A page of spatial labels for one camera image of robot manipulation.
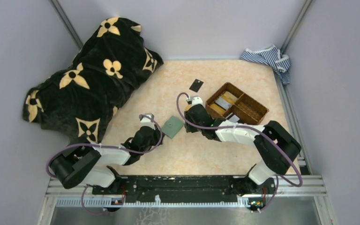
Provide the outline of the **green card holder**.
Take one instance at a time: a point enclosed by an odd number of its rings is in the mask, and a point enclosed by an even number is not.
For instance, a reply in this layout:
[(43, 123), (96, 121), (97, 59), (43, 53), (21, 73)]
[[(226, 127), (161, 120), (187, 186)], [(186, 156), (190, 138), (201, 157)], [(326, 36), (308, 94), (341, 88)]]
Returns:
[(183, 128), (184, 121), (176, 116), (171, 116), (162, 126), (163, 133), (173, 139), (177, 133)]

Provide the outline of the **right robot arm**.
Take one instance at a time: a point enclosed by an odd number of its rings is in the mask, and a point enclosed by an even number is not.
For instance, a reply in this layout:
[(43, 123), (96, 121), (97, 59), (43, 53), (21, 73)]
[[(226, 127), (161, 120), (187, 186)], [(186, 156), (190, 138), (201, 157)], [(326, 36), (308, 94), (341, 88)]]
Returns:
[(258, 193), (271, 176), (284, 175), (301, 151), (301, 145), (281, 124), (271, 120), (266, 125), (247, 125), (223, 118), (214, 119), (201, 105), (190, 106), (184, 112), (188, 132), (201, 132), (209, 140), (254, 146), (261, 161), (247, 174), (245, 187)]

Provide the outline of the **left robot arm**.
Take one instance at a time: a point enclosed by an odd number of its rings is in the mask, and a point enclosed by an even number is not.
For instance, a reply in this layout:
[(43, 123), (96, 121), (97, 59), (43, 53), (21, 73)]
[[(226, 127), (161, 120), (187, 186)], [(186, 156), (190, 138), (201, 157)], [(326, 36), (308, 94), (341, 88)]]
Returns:
[(122, 182), (112, 165), (136, 163), (141, 156), (161, 145), (164, 136), (159, 126), (144, 125), (119, 146), (103, 147), (79, 137), (51, 157), (45, 168), (65, 189), (86, 184), (116, 194), (121, 190)]

